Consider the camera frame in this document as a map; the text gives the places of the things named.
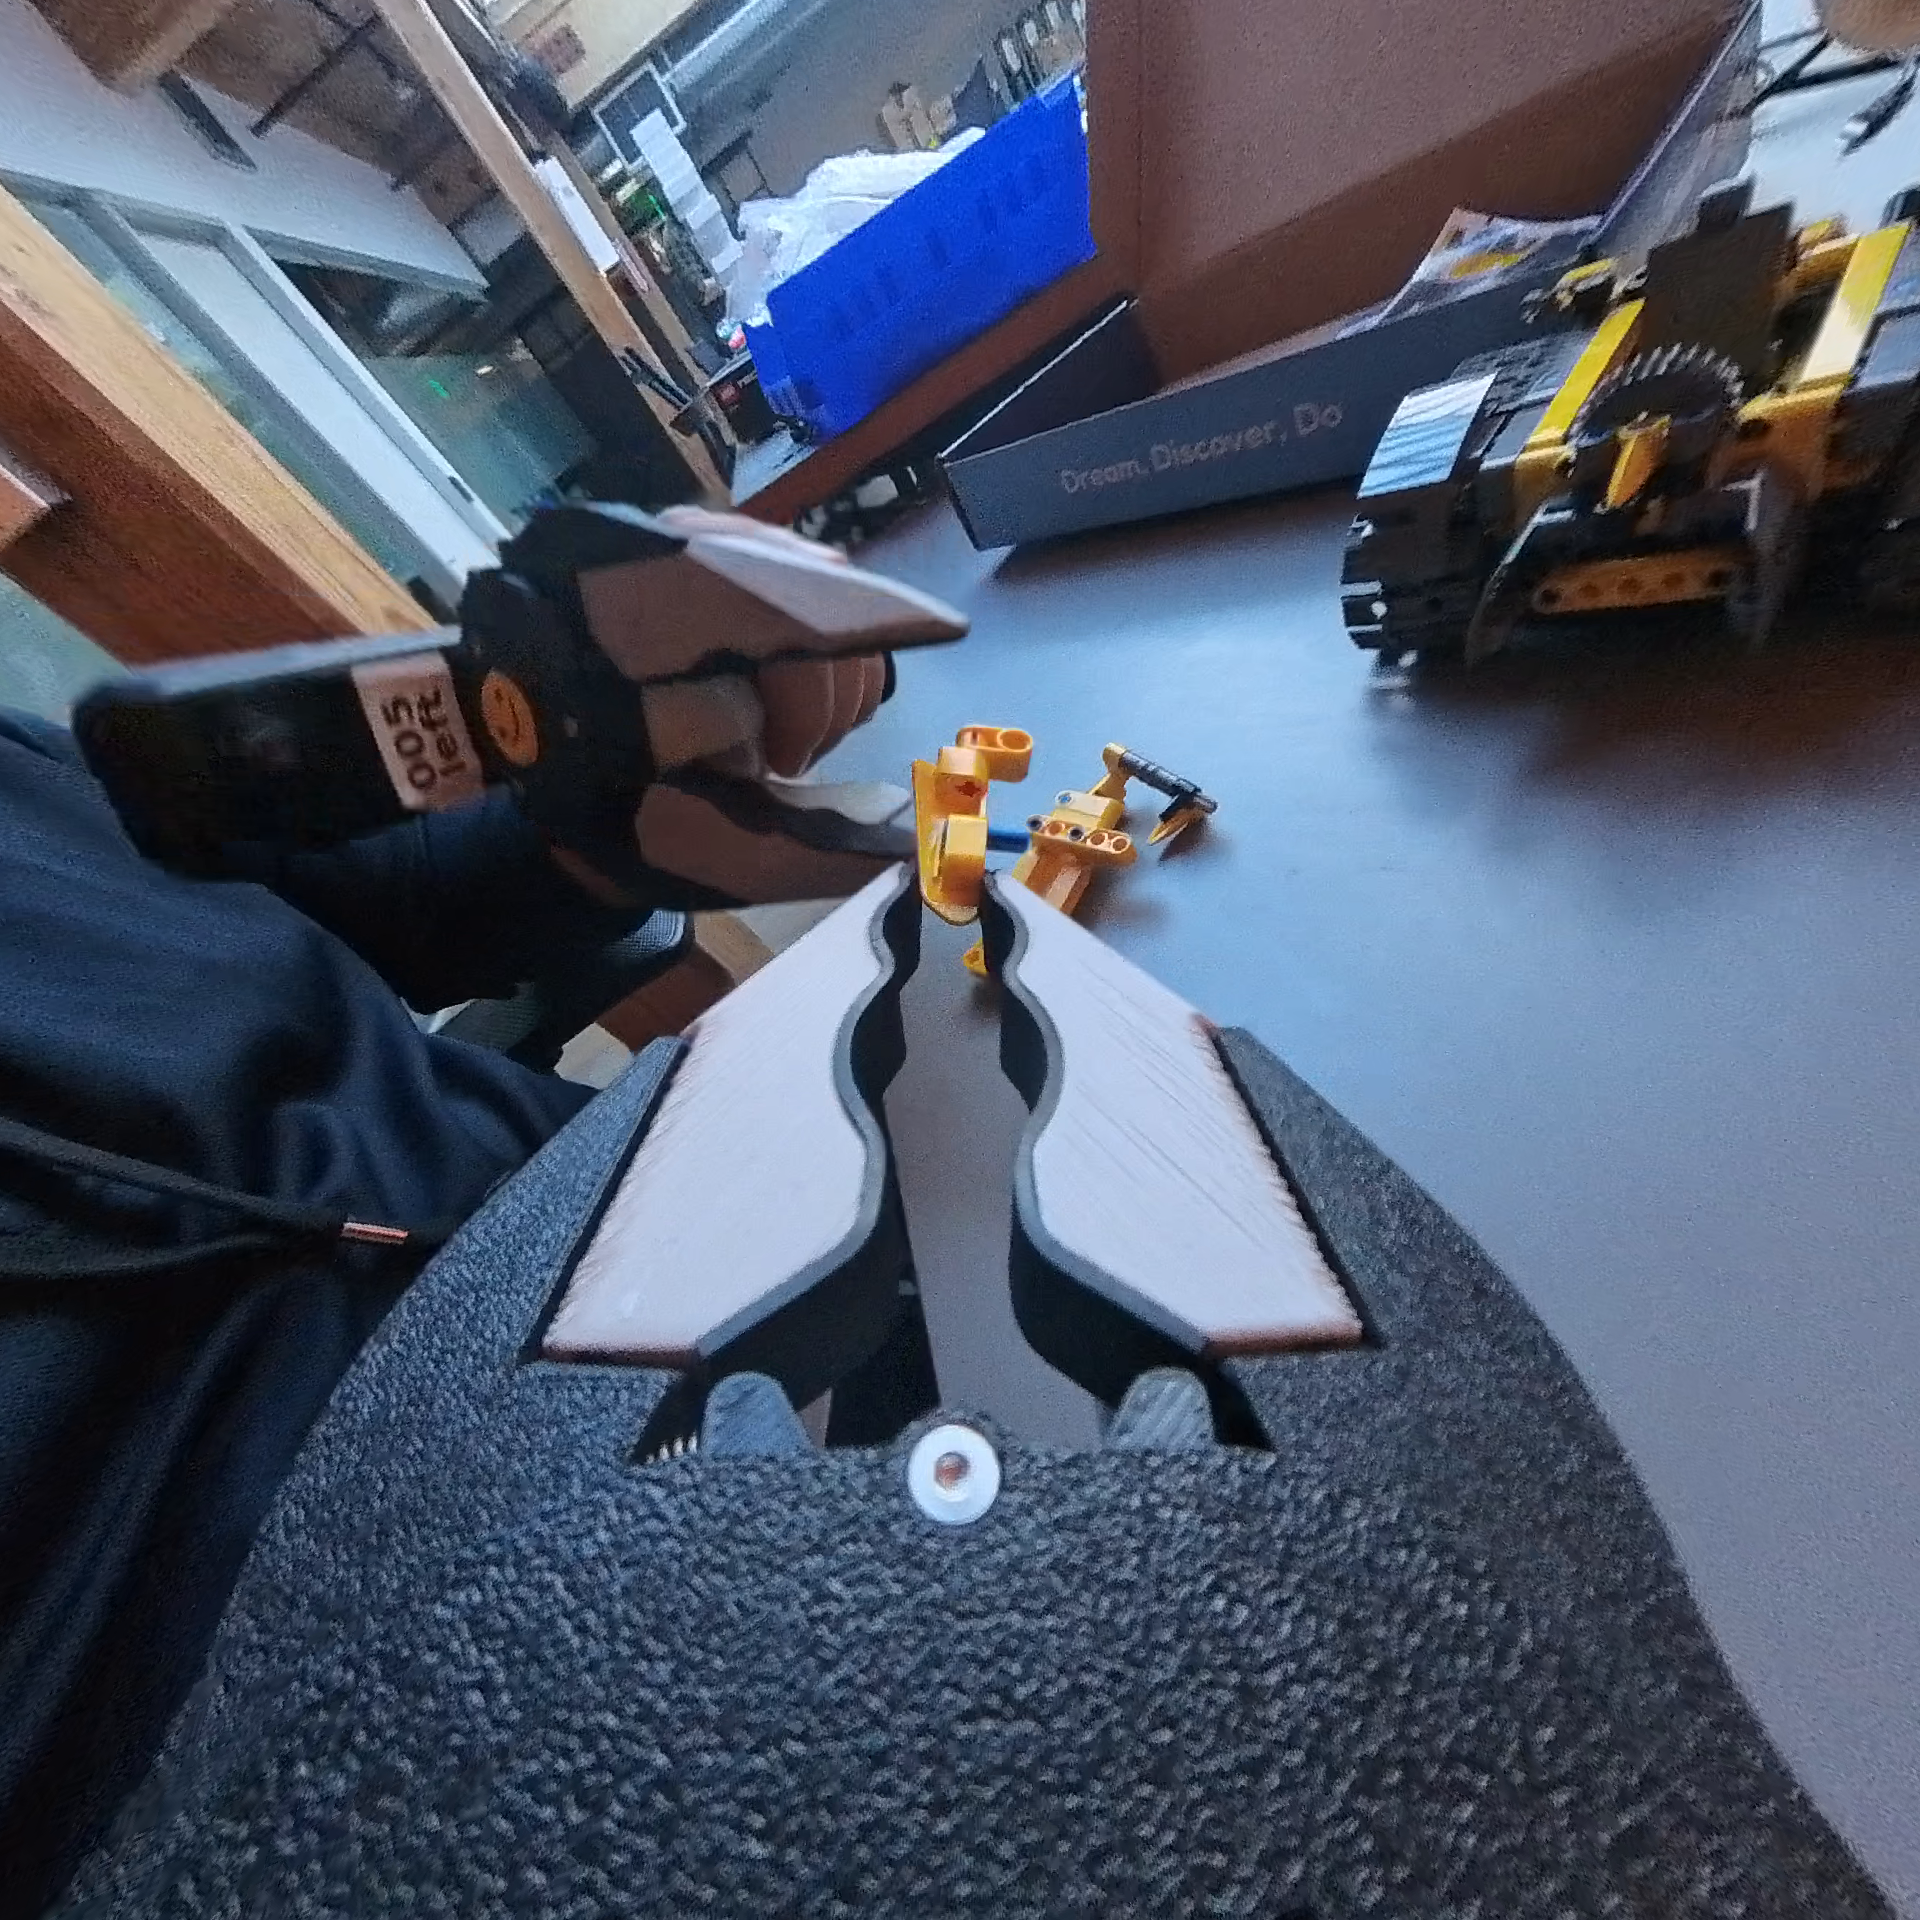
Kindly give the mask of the blue plastic bin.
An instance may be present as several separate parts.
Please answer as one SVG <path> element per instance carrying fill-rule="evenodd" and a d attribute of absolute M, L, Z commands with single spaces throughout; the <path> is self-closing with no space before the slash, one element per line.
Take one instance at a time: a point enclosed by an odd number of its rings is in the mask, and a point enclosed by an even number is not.
<path fill-rule="evenodd" d="M 780 277 L 741 334 L 774 416 L 830 441 L 1093 254 L 1086 102 L 1063 74 Z"/>

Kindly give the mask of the person in navy shirt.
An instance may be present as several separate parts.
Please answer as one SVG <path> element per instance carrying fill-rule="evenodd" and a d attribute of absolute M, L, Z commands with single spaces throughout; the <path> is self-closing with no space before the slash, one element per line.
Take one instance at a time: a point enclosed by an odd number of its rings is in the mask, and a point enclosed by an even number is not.
<path fill-rule="evenodd" d="M 264 884 L 145 861 L 74 736 L 3 711 L 3 1121 L 447 1235 L 590 1095 L 417 1015 Z M 3 1159 L 1 1239 L 56 1227 L 188 1247 L 237 1221 Z M 3 1286 L 3 1916 L 44 1914 L 143 1776 L 278 1485 L 431 1253 Z"/>

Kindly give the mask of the white plastic bags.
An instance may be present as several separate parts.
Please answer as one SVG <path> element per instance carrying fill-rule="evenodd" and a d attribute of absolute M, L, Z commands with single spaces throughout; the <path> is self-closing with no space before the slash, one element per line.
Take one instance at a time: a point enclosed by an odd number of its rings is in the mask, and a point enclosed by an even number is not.
<path fill-rule="evenodd" d="M 776 286 L 812 267 L 984 136 L 980 129 L 965 129 L 933 151 L 828 157 L 794 195 L 744 203 L 735 217 L 738 261 L 726 281 L 730 319 L 739 326 L 765 324 Z"/>

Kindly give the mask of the wooden rail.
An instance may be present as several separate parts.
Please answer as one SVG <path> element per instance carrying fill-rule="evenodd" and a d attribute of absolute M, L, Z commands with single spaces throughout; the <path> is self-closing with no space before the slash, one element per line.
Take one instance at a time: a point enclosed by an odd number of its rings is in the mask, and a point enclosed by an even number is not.
<path fill-rule="evenodd" d="M 3 574 L 122 664 L 431 629 L 12 193 L 1 445 Z"/>

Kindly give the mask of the brown cardboard box grey flap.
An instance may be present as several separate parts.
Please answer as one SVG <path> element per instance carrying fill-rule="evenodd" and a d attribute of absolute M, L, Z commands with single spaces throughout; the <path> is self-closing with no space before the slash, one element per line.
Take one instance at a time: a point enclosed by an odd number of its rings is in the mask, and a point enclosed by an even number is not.
<path fill-rule="evenodd" d="M 981 552 L 1356 481 L 1529 286 L 1385 324 L 1454 208 L 1660 238 L 1759 4 L 1090 4 L 1098 257 L 1131 271 L 939 464 Z"/>

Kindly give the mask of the person's left forearm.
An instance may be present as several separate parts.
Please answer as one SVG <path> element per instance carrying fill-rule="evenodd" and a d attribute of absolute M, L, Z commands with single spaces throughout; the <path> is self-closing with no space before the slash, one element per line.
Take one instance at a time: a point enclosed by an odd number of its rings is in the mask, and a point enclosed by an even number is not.
<path fill-rule="evenodd" d="M 555 1069 L 564 1045 L 690 956 L 687 914 L 605 903 L 500 786 L 330 847 L 228 842 L 256 882 L 334 935 L 417 1015 L 469 1002 L 477 1041 Z"/>

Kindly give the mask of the yellow striped toy brick assembly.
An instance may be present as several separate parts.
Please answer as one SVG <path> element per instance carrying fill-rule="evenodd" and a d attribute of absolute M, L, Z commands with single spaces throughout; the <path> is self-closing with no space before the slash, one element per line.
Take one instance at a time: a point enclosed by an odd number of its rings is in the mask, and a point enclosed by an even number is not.
<path fill-rule="evenodd" d="M 911 765 L 918 888 L 924 909 L 943 925 L 978 923 L 991 853 L 1015 853 L 1012 879 L 1032 882 L 1032 835 L 997 830 L 989 820 L 991 784 L 1026 780 L 1032 756 L 1028 733 L 973 725 L 960 728 L 933 760 Z"/>

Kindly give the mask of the yellow brick part black pins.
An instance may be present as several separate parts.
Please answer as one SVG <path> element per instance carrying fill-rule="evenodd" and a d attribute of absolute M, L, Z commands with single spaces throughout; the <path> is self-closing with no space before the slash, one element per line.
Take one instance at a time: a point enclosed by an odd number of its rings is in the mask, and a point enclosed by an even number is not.
<path fill-rule="evenodd" d="M 1130 828 L 1134 786 L 1164 803 L 1144 837 Z M 1141 848 L 1164 850 L 1216 815 L 1218 803 L 1199 783 L 1112 740 L 1101 750 L 1098 780 L 1062 789 L 1047 811 L 1028 819 L 1012 882 L 1071 917 L 1098 877 L 1134 867 Z"/>

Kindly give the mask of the black jacket drawstring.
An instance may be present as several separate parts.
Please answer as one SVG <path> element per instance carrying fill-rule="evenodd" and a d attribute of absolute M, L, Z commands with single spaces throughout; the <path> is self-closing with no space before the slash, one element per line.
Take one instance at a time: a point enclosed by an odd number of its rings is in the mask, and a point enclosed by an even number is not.
<path fill-rule="evenodd" d="M 1 1121 L 1 1150 L 6 1161 L 35 1167 L 44 1175 L 108 1189 L 137 1189 L 172 1204 L 188 1204 L 237 1223 L 236 1231 L 188 1247 L 129 1247 L 60 1225 L 35 1235 L 6 1235 L 1 1282 L 8 1288 L 133 1284 L 167 1272 L 197 1274 L 230 1263 L 315 1260 L 343 1247 L 368 1247 L 381 1255 L 423 1255 L 446 1239 L 441 1229 L 400 1227 L 282 1204 L 166 1165 L 74 1143 L 12 1118 Z"/>

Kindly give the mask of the person's left hand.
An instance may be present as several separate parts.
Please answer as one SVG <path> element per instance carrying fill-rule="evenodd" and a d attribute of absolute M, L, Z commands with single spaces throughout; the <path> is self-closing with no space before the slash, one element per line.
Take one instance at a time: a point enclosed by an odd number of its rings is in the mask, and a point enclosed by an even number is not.
<path fill-rule="evenodd" d="M 658 519 L 670 533 L 685 541 L 738 536 L 764 546 L 785 546 L 821 563 L 846 564 L 849 560 L 832 542 L 809 541 L 787 526 L 762 523 L 741 513 L 684 502 L 662 508 Z M 886 697 L 887 676 L 889 669 L 878 654 L 757 664 L 749 685 L 762 711 L 759 759 L 765 772 L 777 778 L 801 778 L 821 756 L 828 756 L 849 733 L 874 716 Z"/>

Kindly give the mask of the yellow grey toy brick excavator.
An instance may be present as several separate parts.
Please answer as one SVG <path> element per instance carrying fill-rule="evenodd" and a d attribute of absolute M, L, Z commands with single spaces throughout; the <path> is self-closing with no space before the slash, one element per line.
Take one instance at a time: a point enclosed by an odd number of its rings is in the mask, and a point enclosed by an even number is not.
<path fill-rule="evenodd" d="M 1519 341 L 1397 402 L 1342 552 L 1357 651 L 1475 663 L 1667 612 L 1758 647 L 1806 582 L 1915 620 L 1915 187 L 1860 232 L 1752 201 L 1572 267 Z"/>

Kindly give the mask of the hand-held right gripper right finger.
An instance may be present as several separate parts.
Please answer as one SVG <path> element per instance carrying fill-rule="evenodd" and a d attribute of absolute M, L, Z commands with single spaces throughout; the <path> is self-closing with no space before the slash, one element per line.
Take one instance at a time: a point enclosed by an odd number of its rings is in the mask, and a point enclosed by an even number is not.
<path fill-rule="evenodd" d="M 1181 1370 L 1356 1353 L 1366 1319 L 1218 1026 L 1080 923 L 991 877 L 980 937 L 1023 1123 L 1010 1296 L 1043 1363 L 1116 1411 Z"/>

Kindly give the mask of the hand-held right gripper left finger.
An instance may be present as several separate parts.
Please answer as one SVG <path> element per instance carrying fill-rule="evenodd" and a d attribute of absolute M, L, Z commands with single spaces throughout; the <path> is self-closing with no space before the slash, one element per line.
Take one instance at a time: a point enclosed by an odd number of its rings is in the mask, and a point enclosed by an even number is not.
<path fill-rule="evenodd" d="M 887 869 L 685 1031 L 545 1363 L 757 1374 L 804 1411 L 881 1350 L 906 1269 L 886 1095 L 920 927 L 911 871 Z"/>

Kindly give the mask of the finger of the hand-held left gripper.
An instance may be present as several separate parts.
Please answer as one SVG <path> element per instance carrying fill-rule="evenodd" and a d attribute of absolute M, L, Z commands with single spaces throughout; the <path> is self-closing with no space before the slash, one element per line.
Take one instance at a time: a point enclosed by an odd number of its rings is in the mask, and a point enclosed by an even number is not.
<path fill-rule="evenodd" d="M 849 661 L 962 640 L 970 623 L 921 589 L 801 541 L 708 535 L 585 569 L 588 635 L 619 671 L 735 671 Z"/>
<path fill-rule="evenodd" d="M 916 854 L 914 803 L 871 780 L 656 780 L 635 854 L 675 906 L 846 900 Z"/>

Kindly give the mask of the brown wooden table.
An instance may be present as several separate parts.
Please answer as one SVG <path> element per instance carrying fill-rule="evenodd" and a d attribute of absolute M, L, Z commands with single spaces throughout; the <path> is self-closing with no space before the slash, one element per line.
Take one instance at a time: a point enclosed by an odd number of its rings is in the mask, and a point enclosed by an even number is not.
<path fill-rule="evenodd" d="M 731 508 L 762 523 L 794 524 L 939 437 L 948 421 L 973 421 L 1131 290 L 1134 272 L 1114 257 L 1098 254 L 1073 267 L 842 434 L 804 447 L 777 441 L 744 450 L 731 472 Z"/>

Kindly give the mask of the wooden pillar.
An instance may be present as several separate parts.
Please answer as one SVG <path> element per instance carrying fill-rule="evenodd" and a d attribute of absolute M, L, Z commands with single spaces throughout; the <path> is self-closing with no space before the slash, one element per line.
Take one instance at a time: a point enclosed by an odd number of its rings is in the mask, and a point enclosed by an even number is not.
<path fill-rule="evenodd" d="M 630 259 L 625 238 L 608 210 L 602 205 L 583 205 L 593 232 L 614 250 L 614 272 L 598 265 L 568 214 L 568 205 L 540 177 L 535 148 L 524 123 L 503 113 L 431 4 L 373 3 L 371 9 L 495 195 L 509 205 L 590 333 L 635 387 L 646 413 L 662 431 L 677 439 L 698 505 L 714 511 L 730 508 L 730 472 L 714 456 L 714 445 L 704 434 L 696 402 L 674 379 L 656 351 L 656 341 L 637 324 L 634 303 L 623 299 L 619 289 L 631 290 L 640 310 L 652 316 L 660 333 L 671 322 L 671 312 L 658 285 L 643 272 L 643 265 Z"/>

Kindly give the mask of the yellow black sticker leaflet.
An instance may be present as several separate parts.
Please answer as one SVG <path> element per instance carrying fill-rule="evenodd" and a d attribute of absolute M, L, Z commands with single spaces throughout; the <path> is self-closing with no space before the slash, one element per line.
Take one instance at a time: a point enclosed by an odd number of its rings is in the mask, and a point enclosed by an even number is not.
<path fill-rule="evenodd" d="M 1391 324 L 1422 319 L 1480 292 L 1556 277 L 1599 226 L 1596 214 L 1527 220 L 1456 207 L 1402 289 L 1379 303 L 1369 320 Z"/>

